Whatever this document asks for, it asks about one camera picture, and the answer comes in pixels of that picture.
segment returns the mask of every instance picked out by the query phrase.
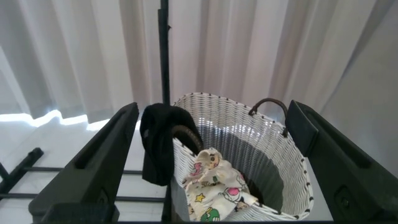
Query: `basket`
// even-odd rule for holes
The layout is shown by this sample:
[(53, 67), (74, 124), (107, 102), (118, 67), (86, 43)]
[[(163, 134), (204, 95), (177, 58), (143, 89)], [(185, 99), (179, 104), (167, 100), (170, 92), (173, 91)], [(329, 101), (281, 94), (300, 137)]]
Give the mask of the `basket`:
[[(286, 116), (285, 105), (270, 98), (253, 108), (208, 93), (183, 95), (174, 103), (191, 114), (205, 149), (219, 150), (223, 159), (243, 173), (249, 189), (254, 186), (259, 189), (261, 197), (255, 196), (262, 203), (230, 213), (226, 222), (302, 220), (313, 207), (305, 159), (286, 127), (257, 113), (265, 101), (280, 105)], [(182, 180), (190, 172), (195, 155), (177, 138), (173, 144), (172, 201), (177, 215), (189, 221)]]

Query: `basket handle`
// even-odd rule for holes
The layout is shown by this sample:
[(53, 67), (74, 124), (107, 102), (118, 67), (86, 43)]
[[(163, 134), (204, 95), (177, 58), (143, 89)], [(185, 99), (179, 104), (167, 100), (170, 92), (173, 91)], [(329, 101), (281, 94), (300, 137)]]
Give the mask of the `basket handle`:
[[(262, 105), (263, 103), (265, 103), (265, 102), (273, 102), (273, 103), (278, 104), (278, 105), (282, 108), (282, 110), (284, 111), (285, 119), (286, 119), (286, 117), (287, 117), (287, 107), (283, 104), (283, 102), (281, 102), (281, 101), (279, 101), (279, 100), (277, 100), (277, 99), (273, 99), (273, 98), (265, 98), (265, 99), (262, 99), (262, 100), (258, 101), (258, 103), (256, 103), (256, 105), (254, 105), (254, 106), (251, 108), (251, 110), (249, 111), (249, 115), (250, 115), (250, 116), (253, 116), (253, 112), (257, 113), (258, 107), (261, 106), (261, 105)], [(287, 138), (287, 131), (288, 131), (288, 130), (287, 130), (287, 128), (285, 127), (285, 128), (284, 128), (284, 131), (282, 132), (282, 135), (283, 135), (285, 138)]]

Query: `tile floor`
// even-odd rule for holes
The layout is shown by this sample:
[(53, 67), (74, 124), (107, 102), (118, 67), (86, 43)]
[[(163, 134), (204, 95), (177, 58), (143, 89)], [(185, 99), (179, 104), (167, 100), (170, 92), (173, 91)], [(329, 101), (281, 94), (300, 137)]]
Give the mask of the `tile floor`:
[[(23, 121), (0, 122), (0, 162), (10, 172), (35, 147), (40, 147), (44, 155), (36, 166), (64, 167), (69, 160), (96, 134), (88, 131), (87, 123), (62, 125), (57, 117), (47, 124), (35, 128)], [(126, 170), (142, 170), (144, 149), (137, 130), (132, 139)], [(310, 164), (315, 205), (307, 220), (332, 220), (322, 192)], [(28, 172), (11, 190), (12, 193), (39, 193), (56, 173)], [(124, 175), (119, 186), (118, 196), (164, 197), (165, 188), (150, 184), (140, 176)], [(0, 201), (0, 223), (31, 223), (28, 212), (30, 200), (3, 199)], [(120, 221), (160, 221), (161, 203), (116, 202), (120, 211)]]

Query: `cartoon print fabric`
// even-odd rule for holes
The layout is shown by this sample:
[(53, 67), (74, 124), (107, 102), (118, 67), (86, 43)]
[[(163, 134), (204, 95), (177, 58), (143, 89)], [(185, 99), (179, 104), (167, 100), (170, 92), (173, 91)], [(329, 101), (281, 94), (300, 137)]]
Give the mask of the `cartoon print fabric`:
[(242, 174), (213, 148), (199, 153), (182, 184), (191, 221), (224, 220), (231, 212), (239, 212), (257, 201)]

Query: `green cartoon character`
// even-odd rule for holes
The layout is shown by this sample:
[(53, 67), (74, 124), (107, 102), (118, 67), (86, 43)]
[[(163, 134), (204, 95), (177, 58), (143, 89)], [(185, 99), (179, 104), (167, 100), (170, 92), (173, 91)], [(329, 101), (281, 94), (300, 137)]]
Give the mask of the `green cartoon character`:
[(216, 222), (220, 220), (220, 214), (217, 209), (207, 208), (206, 212), (200, 217), (201, 222)]

